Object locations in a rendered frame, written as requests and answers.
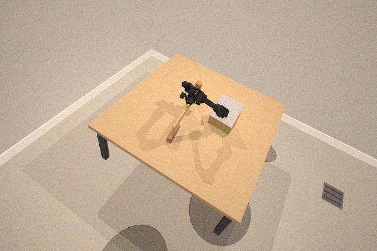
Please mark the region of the long wooden rail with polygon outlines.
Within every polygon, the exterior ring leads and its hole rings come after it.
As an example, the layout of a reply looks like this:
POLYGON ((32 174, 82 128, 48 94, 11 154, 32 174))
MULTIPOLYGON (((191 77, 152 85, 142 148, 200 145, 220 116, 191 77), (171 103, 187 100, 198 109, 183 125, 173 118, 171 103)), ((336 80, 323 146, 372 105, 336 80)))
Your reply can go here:
POLYGON ((174 123, 174 125, 172 126, 172 131, 171 131, 172 133, 175 132, 175 129, 177 128, 178 124, 181 122, 181 120, 183 119, 184 115, 187 113, 189 108, 190 108, 190 105, 187 104, 184 110, 182 111, 182 113, 180 114, 180 116, 178 117, 178 119, 176 120, 176 122, 174 123))

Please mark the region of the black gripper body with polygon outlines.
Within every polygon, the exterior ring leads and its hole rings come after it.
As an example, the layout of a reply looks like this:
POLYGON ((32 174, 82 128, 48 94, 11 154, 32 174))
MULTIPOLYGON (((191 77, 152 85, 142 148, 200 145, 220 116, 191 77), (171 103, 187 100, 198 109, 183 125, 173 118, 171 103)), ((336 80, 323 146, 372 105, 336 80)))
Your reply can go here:
MULTIPOLYGON (((188 95, 190 96, 190 94, 188 93, 188 95)), ((187 96, 188 95, 186 95, 186 93, 184 93, 184 92, 182 92, 181 94, 180 94, 180 98, 181 99, 184 99, 184 97, 185 97, 185 99, 187 99, 187 96)), ((191 96, 190 96, 191 97, 191 96)), ((195 101, 194 101, 195 102, 195 101)), ((195 102, 197 105, 200 105, 200 103, 199 102, 195 102)))

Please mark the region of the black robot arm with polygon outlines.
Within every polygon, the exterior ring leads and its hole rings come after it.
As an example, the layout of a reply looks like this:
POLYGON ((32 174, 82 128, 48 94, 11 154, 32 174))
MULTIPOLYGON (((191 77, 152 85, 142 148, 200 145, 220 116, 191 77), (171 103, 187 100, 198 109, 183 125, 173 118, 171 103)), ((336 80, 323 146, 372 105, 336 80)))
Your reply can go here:
POLYGON ((187 81, 182 82, 182 87, 185 88, 185 92, 189 93, 191 96, 187 96, 186 104, 191 105, 194 103, 194 101, 199 102, 201 104, 205 103, 209 107, 213 108, 213 111, 216 113, 218 117, 221 117, 222 119, 224 117, 227 118, 229 109, 225 108, 225 106, 223 105, 215 104, 212 101, 210 101, 205 95, 205 93, 201 91, 199 88, 194 87, 193 84, 191 84, 190 82, 188 83, 187 81), (196 93, 196 91, 198 92, 196 93), (196 95, 193 96, 195 93, 196 95))

